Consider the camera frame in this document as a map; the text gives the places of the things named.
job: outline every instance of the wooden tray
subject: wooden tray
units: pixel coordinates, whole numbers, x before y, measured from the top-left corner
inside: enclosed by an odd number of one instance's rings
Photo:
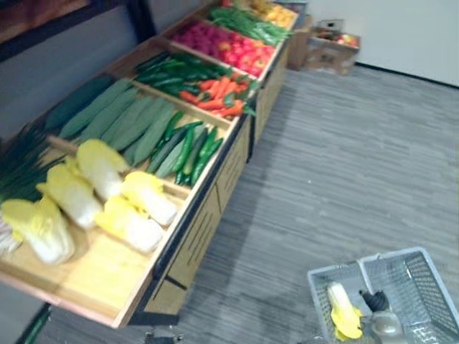
[[[219,128],[217,138],[224,138],[222,147],[227,144],[237,120],[229,122],[214,117],[158,90],[139,87],[145,93],[164,96],[177,110],[184,110],[186,114],[179,124],[202,120],[208,125],[216,125]],[[65,140],[50,136],[49,141],[53,148],[46,152],[45,160],[76,150],[74,144]],[[154,252],[141,254],[101,229],[85,233],[71,224],[70,233],[77,244],[77,253],[70,261],[57,266],[42,264],[32,248],[24,243],[11,256],[0,257],[0,280],[99,323],[114,328],[127,324],[153,278],[151,272],[156,260],[178,229],[191,201],[201,191],[203,180],[219,154],[220,150],[207,164],[193,189],[177,186],[171,180],[164,181],[165,194],[179,207],[179,212],[172,224],[164,228],[163,239]]]
[[[201,57],[202,59],[205,59],[207,61],[219,64],[219,65],[222,65],[222,66],[225,66],[225,67],[232,67],[235,71],[238,71],[239,73],[244,74],[244,75],[249,75],[250,77],[254,78],[255,80],[257,80],[260,83],[264,82],[268,72],[270,71],[271,67],[273,66],[274,61],[277,59],[280,50],[282,49],[283,45],[285,44],[285,40],[281,41],[275,47],[275,50],[272,53],[268,64],[266,65],[266,67],[263,70],[262,74],[260,76],[258,76],[258,77],[254,76],[254,75],[251,75],[250,73],[248,73],[248,72],[246,72],[244,70],[240,70],[239,68],[231,66],[231,65],[229,65],[229,64],[227,64],[227,63],[225,63],[225,62],[223,62],[223,61],[221,61],[219,59],[211,57],[211,56],[209,56],[207,54],[203,54],[202,52],[199,52],[199,51],[197,51],[195,49],[192,49],[192,48],[190,48],[190,47],[188,47],[186,45],[183,45],[182,43],[179,43],[179,42],[176,42],[176,41],[172,40],[172,37],[176,33],[181,32],[184,28],[186,28],[188,25],[190,25],[193,22],[204,22],[204,23],[207,23],[207,24],[212,24],[210,21],[207,20],[207,13],[208,13],[208,11],[209,11],[209,9],[211,7],[212,6],[210,6],[210,5],[206,5],[206,6],[203,6],[203,7],[199,8],[199,9],[197,9],[195,12],[193,12],[189,16],[186,16],[181,21],[179,21],[178,23],[176,23],[175,25],[173,25],[172,27],[170,27],[166,31],[164,31],[161,34],[161,37],[169,40],[171,46],[173,46],[173,47],[177,47],[180,50],[183,50],[185,52],[189,52],[190,54],[193,54],[193,55],[195,55],[197,57]],[[295,14],[290,29],[292,29],[293,26],[295,25],[295,22],[296,22],[297,18],[298,18],[298,14]],[[226,29],[224,27],[221,27],[221,29],[224,29],[224,30],[226,30],[228,32],[234,32],[234,31]]]

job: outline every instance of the wooden crate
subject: wooden crate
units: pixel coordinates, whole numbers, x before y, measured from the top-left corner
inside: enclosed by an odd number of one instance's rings
[[[183,50],[185,52],[189,52],[190,54],[194,54],[194,55],[196,55],[198,57],[201,57],[202,59],[206,59],[207,61],[222,65],[224,67],[232,67],[236,72],[239,72],[239,73],[241,73],[243,75],[249,75],[252,78],[256,79],[258,82],[263,82],[265,80],[265,78],[266,78],[267,73],[269,72],[270,68],[272,67],[274,61],[277,59],[277,57],[278,57],[283,45],[285,44],[285,41],[282,41],[280,44],[278,44],[275,47],[275,50],[274,50],[273,54],[271,55],[270,61],[266,65],[266,68],[263,70],[263,73],[259,77],[256,77],[256,76],[253,76],[253,75],[251,75],[251,74],[249,74],[249,73],[247,73],[247,72],[245,72],[243,70],[240,70],[240,69],[238,69],[236,67],[230,66],[229,64],[224,63],[223,61],[220,61],[219,59],[215,59],[215,58],[213,58],[213,57],[211,57],[211,56],[209,56],[207,54],[203,54],[202,52],[199,52],[199,51],[197,51],[195,49],[187,47],[186,45],[183,45],[181,43],[178,43],[178,42],[175,42],[175,41],[171,40],[171,38],[176,33],[181,32],[183,29],[185,29],[187,26],[189,26],[193,22],[206,22],[208,24],[211,24],[210,21],[206,20],[207,14],[208,14],[210,8],[211,8],[211,6],[209,6],[209,5],[205,5],[205,6],[202,6],[202,7],[198,8],[195,12],[191,13],[189,16],[186,16],[181,21],[179,21],[178,23],[176,23],[175,25],[173,25],[172,27],[168,28],[166,31],[161,33],[161,37],[169,40],[173,47],[177,47],[180,50]],[[293,19],[292,24],[291,24],[291,28],[289,28],[289,29],[293,28],[293,25],[295,24],[297,18],[298,18],[298,15],[295,14],[294,19]]]
[[[142,47],[136,52],[143,52]],[[129,54],[107,70],[117,75],[120,70],[127,70],[126,68],[131,67],[132,63],[135,62],[133,62],[132,55]],[[186,115],[179,124],[203,120],[208,125],[216,125],[219,128],[218,138],[224,138],[222,148],[231,144],[229,137],[237,127],[239,118],[232,122],[217,118],[151,87],[136,85],[143,90],[144,94],[163,96],[175,104],[178,110],[185,110]],[[49,150],[46,155],[48,159],[61,156],[63,153],[75,152],[73,143],[53,137],[49,140],[57,148]],[[207,164],[193,189],[177,186],[168,180],[164,181],[165,194],[179,207],[179,212],[172,224],[164,228],[163,239],[154,252],[141,254],[107,235],[101,229],[93,229],[85,233],[72,224],[70,233],[78,249],[69,262],[57,266],[42,264],[26,243],[13,255],[0,258],[0,280],[46,302],[99,323],[114,328],[126,325],[145,290],[152,282],[152,271],[157,259],[177,231],[190,203],[199,194],[207,192],[202,190],[203,181],[214,168],[215,161],[222,158],[220,156],[222,148]],[[200,262],[203,254],[199,255],[197,262]],[[169,296],[164,296],[164,293],[167,295],[170,291],[161,292],[160,295],[163,296],[159,298],[163,300],[162,302],[170,300]],[[148,308],[150,307],[163,309],[163,306],[160,305],[151,306],[150,304]],[[170,307],[168,312],[172,312],[174,305]]]
[[[277,99],[285,79],[285,68],[288,62],[288,44],[271,69],[270,75],[257,95],[255,116],[255,143],[258,142],[271,114],[274,102]]]

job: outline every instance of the orange carrot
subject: orange carrot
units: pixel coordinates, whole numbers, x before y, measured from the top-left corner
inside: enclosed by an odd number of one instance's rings
[[[234,82],[234,81],[231,81],[228,84],[227,88],[224,90],[223,95],[227,95],[227,94],[229,94],[231,92],[236,92],[236,89],[237,89],[237,83]]]
[[[217,92],[218,92],[218,89],[219,89],[219,86],[220,86],[220,81],[215,81],[212,86],[209,88],[209,90],[207,91],[207,93],[209,94],[209,96],[211,97],[211,99],[214,99],[215,96],[217,95]]]
[[[193,95],[191,92],[188,91],[180,91],[180,98],[190,102],[191,104],[197,104],[199,102],[199,98]]]
[[[198,108],[203,110],[218,110],[224,108],[223,99],[214,99],[208,102],[200,102],[197,104]]]
[[[220,84],[217,90],[217,94],[215,95],[215,98],[223,98],[224,97],[224,91],[227,89],[228,84],[231,82],[231,79],[228,78],[226,75],[220,80]]]
[[[241,99],[235,100],[235,106],[230,108],[224,109],[219,112],[219,114],[225,117],[237,117],[240,116],[244,112],[244,102]]]
[[[206,81],[203,81],[201,83],[199,83],[199,89],[201,91],[207,91],[207,90],[210,90],[210,88],[212,87],[212,85],[216,82],[217,80],[206,80]]]

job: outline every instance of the cucumber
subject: cucumber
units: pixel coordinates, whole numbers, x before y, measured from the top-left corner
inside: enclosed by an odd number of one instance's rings
[[[138,90],[133,88],[125,91],[109,106],[100,111],[93,119],[91,124],[81,133],[81,141],[86,141],[90,138],[100,138],[102,134],[121,116],[121,114],[133,103]]]
[[[159,166],[158,170],[155,173],[155,176],[157,176],[158,178],[165,178],[172,173],[172,168],[174,167],[175,163],[177,162],[177,159],[183,151],[184,144],[185,139],[182,139],[179,142],[179,144],[171,150],[169,155],[164,159],[164,161]]]
[[[174,106],[170,102],[166,102],[142,136],[134,155],[134,164],[137,165],[151,155],[151,152],[166,131],[167,124],[174,116],[174,113]]]
[[[71,118],[60,131],[59,137],[68,138],[78,133],[86,125],[91,123],[100,111],[111,104],[117,96],[126,91],[130,86],[131,82],[127,79],[115,82],[104,93],[95,98],[92,103]]]
[[[65,124],[111,84],[113,84],[112,77],[103,75],[80,86],[48,113],[44,129],[52,130]]]
[[[153,122],[153,120],[155,120],[165,104],[166,101],[164,98],[156,98],[152,106],[147,107],[144,111],[142,111],[134,123],[113,137],[113,139],[109,142],[110,146],[117,151],[121,151],[128,147],[132,142],[147,131],[149,125]]]
[[[146,169],[147,172],[155,173],[158,170],[159,166],[163,163],[164,159],[166,159],[170,152],[172,152],[172,150],[175,148],[175,146],[178,145],[179,142],[184,139],[185,135],[186,129],[179,129],[179,131],[177,131],[177,133],[172,137],[172,139],[164,145],[164,147],[159,151],[155,158],[150,162],[150,165]]]
[[[199,151],[201,150],[202,146],[206,142],[206,138],[207,138],[207,129],[204,129],[202,133],[199,135],[199,137],[196,139],[196,142],[193,145],[193,149],[191,150],[191,153],[189,154],[189,157],[186,160],[184,170],[183,170],[186,176],[189,176],[191,172],[193,171],[194,163],[196,162],[196,159],[199,155]]]
[[[151,97],[142,97],[135,100],[102,135],[101,140],[109,143],[114,137],[121,135],[126,128],[135,123],[141,112],[152,104],[153,99]]]

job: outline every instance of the gray plastic basket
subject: gray plastic basket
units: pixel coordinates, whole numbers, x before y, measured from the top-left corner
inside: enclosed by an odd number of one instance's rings
[[[410,344],[459,343],[459,317],[429,254],[421,247],[365,257],[358,262],[334,265],[308,272],[314,306],[328,343],[340,343],[334,336],[327,287],[340,282],[352,304],[371,315],[359,290],[366,290],[365,278],[374,291],[384,290],[394,313],[403,325]],[[370,344],[370,337],[347,343]]]

